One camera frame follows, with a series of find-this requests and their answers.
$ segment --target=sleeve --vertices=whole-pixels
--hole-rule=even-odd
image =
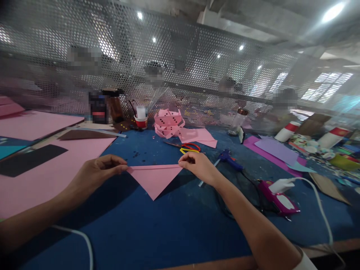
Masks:
[[[315,265],[310,261],[309,257],[303,252],[301,248],[295,246],[301,253],[301,262],[293,270],[317,270]]]

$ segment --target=table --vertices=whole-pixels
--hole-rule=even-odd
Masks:
[[[231,149],[232,156],[255,179],[276,181],[290,174],[240,145],[223,128],[209,127],[218,140],[217,148],[201,145],[212,162],[219,152]],[[153,130],[130,131],[116,139],[103,153],[119,155],[129,166],[176,164],[180,151],[163,143]],[[310,167],[334,178],[313,161]],[[227,164],[218,169],[232,182],[236,173]],[[244,195],[258,204],[254,187],[238,176]],[[182,170],[163,193],[152,201],[127,173],[109,179],[80,208],[57,224],[81,230],[90,238],[96,269],[160,269],[193,263],[250,256],[246,239],[235,221],[220,211],[214,190]],[[327,243],[328,234],[312,188],[299,180],[287,195],[297,203],[300,214],[292,222],[268,213],[268,219],[293,243],[313,246]],[[320,193],[334,241],[360,237],[360,209]],[[24,245],[13,255],[22,269],[88,269],[89,255],[84,240],[52,228]]]

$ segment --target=metal mesh partition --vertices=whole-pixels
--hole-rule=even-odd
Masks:
[[[147,10],[140,18],[139,11],[115,0],[11,1],[0,21],[0,93],[27,108],[81,114],[88,91],[121,88],[131,116],[128,100],[147,105],[156,90],[144,67],[157,63],[166,91],[150,115],[179,108],[189,124],[228,125],[238,107],[255,119],[271,109],[273,93],[293,88],[299,119],[320,112],[358,127],[354,70]],[[71,50],[92,58],[78,53],[72,61],[82,68],[74,68]],[[229,77],[233,92],[219,95],[219,81]]]

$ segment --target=blue glue gun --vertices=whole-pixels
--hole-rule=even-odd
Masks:
[[[229,163],[235,170],[242,171],[243,167],[237,163],[235,160],[233,160],[230,156],[230,150],[225,149],[220,155],[219,155],[219,161],[226,161]]]

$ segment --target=yellow scissors handle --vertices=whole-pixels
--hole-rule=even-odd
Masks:
[[[186,148],[180,148],[180,152],[182,152],[183,154],[186,154],[185,151],[190,151],[190,152],[196,152],[199,153],[198,150],[192,150],[192,149],[186,149]]]

